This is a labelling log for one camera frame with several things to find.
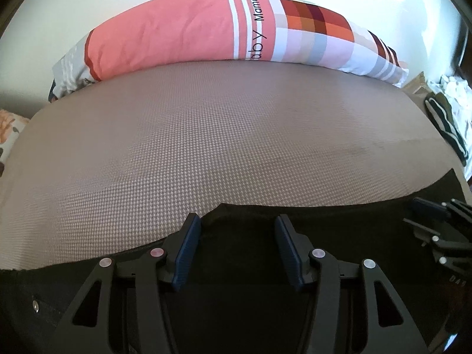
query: pillowcase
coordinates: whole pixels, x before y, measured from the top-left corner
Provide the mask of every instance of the pillowcase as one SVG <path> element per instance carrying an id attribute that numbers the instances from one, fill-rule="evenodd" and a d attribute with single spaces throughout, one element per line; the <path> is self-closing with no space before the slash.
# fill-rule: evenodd
<path id="1" fill-rule="evenodd" d="M 27 118 L 0 109 L 0 176 L 13 144 L 28 122 Z"/>
<path id="2" fill-rule="evenodd" d="M 151 0 L 82 38 L 53 67 L 50 101 L 157 65 L 253 60 L 320 65 L 401 86 L 407 65 L 375 34 L 299 0 Z"/>

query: textured fabric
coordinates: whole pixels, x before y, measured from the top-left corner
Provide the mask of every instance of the textured fabric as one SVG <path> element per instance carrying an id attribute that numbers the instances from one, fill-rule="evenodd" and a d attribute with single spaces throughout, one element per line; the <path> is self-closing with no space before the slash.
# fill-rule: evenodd
<path id="1" fill-rule="evenodd" d="M 0 176 L 13 144 L 28 122 L 27 118 L 0 109 Z"/>
<path id="2" fill-rule="evenodd" d="M 201 60 L 320 65 L 401 86 L 406 63 L 375 34 L 295 0 L 151 0 L 83 37 L 53 67 L 49 100 L 156 65 Z"/>
<path id="3" fill-rule="evenodd" d="M 368 203 L 422 189 L 450 168 L 462 175 L 400 89 L 251 61 L 178 63 L 91 85 L 37 113 L 9 159 L 0 268 L 140 246 L 222 202 Z"/>

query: white wall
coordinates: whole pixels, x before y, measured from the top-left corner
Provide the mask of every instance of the white wall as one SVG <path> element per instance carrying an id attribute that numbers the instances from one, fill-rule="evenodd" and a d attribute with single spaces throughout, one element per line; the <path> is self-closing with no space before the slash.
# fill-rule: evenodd
<path id="1" fill-rule="evenodd" d="M 0 107 L 31 116 L 47 104 L 51 67 L 91 29 L 148 0 L 25 0 L 0 39 Z M 460 16 L 449 0 L 308 0 L 341 13 L 433 80 L 449 68 Z"/>

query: white stripe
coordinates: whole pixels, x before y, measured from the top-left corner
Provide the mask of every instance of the white stripe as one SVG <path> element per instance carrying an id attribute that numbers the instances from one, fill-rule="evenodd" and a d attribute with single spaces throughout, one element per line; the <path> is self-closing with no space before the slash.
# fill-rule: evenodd
<path id="1" fill-rule="evenodd" d="M 233 15 L 233 32 L 234 32 L 234 53 L 233 58 L 237 60 L 239 58 L 239 23 L 237 20 L 237 10 L 234 0 L 228 0 L 230 2 L 231 14 Z"/>
<path id="2" fill-rule="evenodd" d="M 388 53 L 387 53 L 385 47 L 383 46 L 382 41 L 380 41 L 380 43 L 381 43 L 382 48 L 384 48 L 385 54 L 387 55 Z M 384 73 L 384 72 L 387 70 L 387 68 L 389 67 L 389 65 L 390 65 L 390 62 L 389 62 L 387 59 L 385 59 L 385 65 L 383 66 L 382 70 L 381 70 L 380 72 L 378 72 L 378 73 L 374 76 L 374 78 L 379 78 L 379 77 L 382 75 L 382 73 Z"/>
<path id="3" fill-rule="evenodd" d="M 257 33 L 259 34 L 263 34 L 263 22 L 262 21 L 256 21 L 256 30 L 257 30 Z M 263 41 L 263 38 L 262 37 L 259 37 L 260 38 L 260 43 L 262 44 L 262 41 Z"/>
<path id="4" fill-rule="evenodd" d="M 398 66 L 396 66 L 395 64 L 393 64 L 393 69 L 392 69 L 392 71 L 391 71 L 389 74 L 387 74 L 387 75 L 383 78 L 383 81 L 388 81 L 388 79 L 393 76 L 393 73 L 395 73 L 395 71 L 396 71 L 397 68 L 398 68 Z"/>
<path id="5" fill-rule="evenodd" d="M 69 52 L 62 58 L 62 68 L 64 70 L 64 84 L 67 93 L 73 92 L 74 79 L 72 78 L 72 63 L 69 62 Z"/>
<path id="6" fill-rule="evenodd" d="M 386 56 L 389 58 L 387 61 L 390 62 L 390 63 L 395 63 L 395 61 L 394 61 L 395 59 L 393 58 L 393 54 L 392 54 L 392 52 L 390 52 L 389 47 L 387 47 L 386 44 L 384 46 L 382 40 L 379 39 L 379 41 L 381 42 L 383 48 L 385 49 Z"/>
<path id="7" fill-rule="evenodd" d="M 451 128 L 451 131 L 454 133 L 454 135 L 457 136 L 457 132 L 455 131 L 455 127 L 454 127 L 453 124 L 451 124 L 451 123 L 449 122 L 449 120 L 448 120 L 448 115 L 446 114 L 446 112 L 445 112 L 443 106 L 442 106 L 440 103 L 438 103 L 438 101 L 436 101 L 436 100 L 433 99 L 433 98 L 429 99 L 429 101 L 432 101 L 432 102 L 435 103 L 435 105 L 439 108 L 439 110 L 440 110 L 440 111 L 442 112 L 442 114 L 444 115 L 445 121 L 448 123 L 449 127 Z"/>
<path id="8" fill-rule="evenodd" d="M 284 7 L 282 6 L 282 3 L 280 2 L 280 0 L 268 0 L 268 1 L 271 5 L 272 11 L 275 14 L 283 14 L 285 16 Z"/>
<path id="9" fill-rule="evenodd" d="M 452 133 L 448 132 L 448 131 L 445 129 L 444 124 L 443 124 L 441 118 L 437 115 L 437 113 L 436 113 L 436 111 L 434 110 L 434 108 L 433 108 L 433 106 L 431 105 L 431 103 L 429 103 L 429 101 L 425 101 L 424 103 L 426 104 L 426 107 L 428 107 L 428 109 L 430 110 L 431 115 L 433 116 L 434 120 L 436 121 L 436 123 L 437 123 L 437 125 L 440 127 L 440 129 L 441 129 L 444 133 L 448 134 L 452 139 L 454 139 L 454 141 L 457 143 L 457 146 L 458 146 L 459 149 L 461 150 L 462 154 L 463 154 L 464 156 L 466 156 L 466 152 L 465 152 L 465 150 L 462 148 L 461 144 L 459 143 L 459 140 L 457 139 L 457 137 L 456 137 L 455 135 L 453 135 Z"/>
<path id="10" fill-rule="evenodd" d="M 274 53 L 272 53 L 271 61 L 282 62 L 285 51 L 287 49 L 287 37 L 289 30 L 286 28 L 275 28 L 275 44 Z"/>
<path id="11" fill-rule="evenodd" d="M 244 7 L 244 13 L 246 14 L 246 23 L 247 23 L 247 48 L 246 48 L 246 60 L 251 59 L 251 54 L 249 51 L 253 45 L 253 24 L 251 22 L 251 12 L 249 11 L 249 5 L 247 4 L 247 0 L 241 0 L 242 6 Z"/>

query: pink stripe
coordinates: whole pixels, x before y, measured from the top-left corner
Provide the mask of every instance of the pink stripe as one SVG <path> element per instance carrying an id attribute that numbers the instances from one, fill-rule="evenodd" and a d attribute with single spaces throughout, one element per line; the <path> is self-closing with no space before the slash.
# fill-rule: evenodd
<path id="1" fill-rule="evenodd" d="M 151 0 L 95 28 L 87 55 L 107 80 L 168 63 L 231 60 L 233 43 L 228 0 Z"/>
<path id="2" fill-rule="evenodd" d="M 247 47 L 247 23 L 244 7 L 241 0 L 234 0 L 237 12 L 237 21 L 239 23 L 239 58 L 244 60 L 246 58 Z"/>

